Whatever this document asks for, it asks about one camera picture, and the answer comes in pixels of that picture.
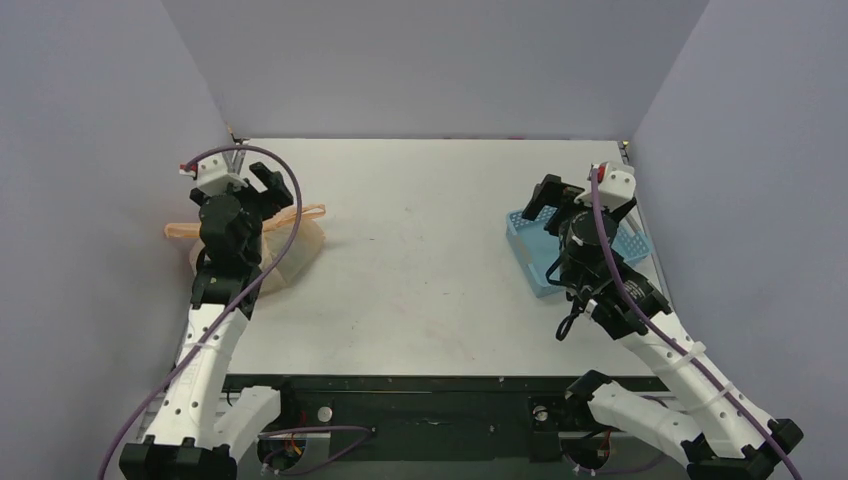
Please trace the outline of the orange plastic bag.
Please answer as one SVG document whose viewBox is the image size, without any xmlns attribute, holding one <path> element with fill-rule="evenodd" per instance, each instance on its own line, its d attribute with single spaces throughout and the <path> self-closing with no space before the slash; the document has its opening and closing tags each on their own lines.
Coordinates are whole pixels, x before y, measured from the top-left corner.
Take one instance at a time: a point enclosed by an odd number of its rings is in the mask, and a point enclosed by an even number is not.
<svg viewBox="0 0 848 480">
<path fill-rule="evenodd" d="M 282 252 L 289 239 L 295 222 L 295 207 L 287 207 L 263 223 L 261 238 L 262 261 L 260 268 L 266 271 L 273 259 Z M 271 273 L 263 280 L 259 296 L 275 294 L 291 287 L 298 276 L 317 258 L 325 243 L 325 232 L 316 222 L 326 214 L 324 204 L 308 204 L 301 209 L 302 219 L 294 242 L 283 259 L 271 269 Z M 199 237 L 199 223 L 169 223 L 164 227 L 164 234 L 169 239 L 194 240 L 189 253 L 189 264 L 195 273 L 197 257 L 204 247 Z"/>
</svg>

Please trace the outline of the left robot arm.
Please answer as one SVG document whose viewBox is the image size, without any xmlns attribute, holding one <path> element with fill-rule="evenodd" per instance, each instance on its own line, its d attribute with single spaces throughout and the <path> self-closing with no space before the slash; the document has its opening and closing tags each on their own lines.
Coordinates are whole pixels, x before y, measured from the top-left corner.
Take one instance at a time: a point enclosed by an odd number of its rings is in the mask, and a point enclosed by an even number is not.
<svg viewBox="0 0 848 480">
<path fill-rule="evenodd" d="M 141 440 L 112 442 L 98 478 L 118 453 L 126 479 L 234 479 L 240 458 L 265 426 L 285 430 L 297 420 L 296 399 L 274 387 L 250 387 L 228 412 L 217 413 L 235 347 L 270 272 L 261 266 L 263 223 L 287 207 L 302 219 L 300 186 L 285 183 L 295 178 L 291 168 L 273 172 L 261 162 L 251 164 L 250 172 L 265 187 L 258 191 L 240 175 L 240 162 L 226 157 L 240 149 L 216 147 L 180 167 L 195 183 L 190 198 L 199 207 L 203 244 L 182 346 L 175 367 L 116 436 L 123 439 L 162 395 Z"/>
</svg>

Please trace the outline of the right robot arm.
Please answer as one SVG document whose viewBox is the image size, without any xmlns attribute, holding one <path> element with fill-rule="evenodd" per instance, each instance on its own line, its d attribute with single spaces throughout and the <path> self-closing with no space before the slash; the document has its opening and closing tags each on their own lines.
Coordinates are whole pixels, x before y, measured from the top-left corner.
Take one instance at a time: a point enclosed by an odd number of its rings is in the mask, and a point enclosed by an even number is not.
<svg viewBox="0 0 848 480">
<path fill-rule="evenodd" d="M 683 327 L 669 300 L 614 251 L 620 223 L 636 206 L 629 173 L 595 167 L 581 188 L 549 175 L 523 210 L 545 208 L 546 230 L 558 240 L 547 280 L 563 288 L 571 309 L 556 336 L 586 318 L 633 353 L 678 402 L 670 409 L 591 370 L 566 389 L 564 413 L 578 427 L 600 424 L 638 438 L 675 460 L 692 479 L 765 479 L 803 434 L 792 420 L 757 407 L 709 359 Z"/>
</svg>

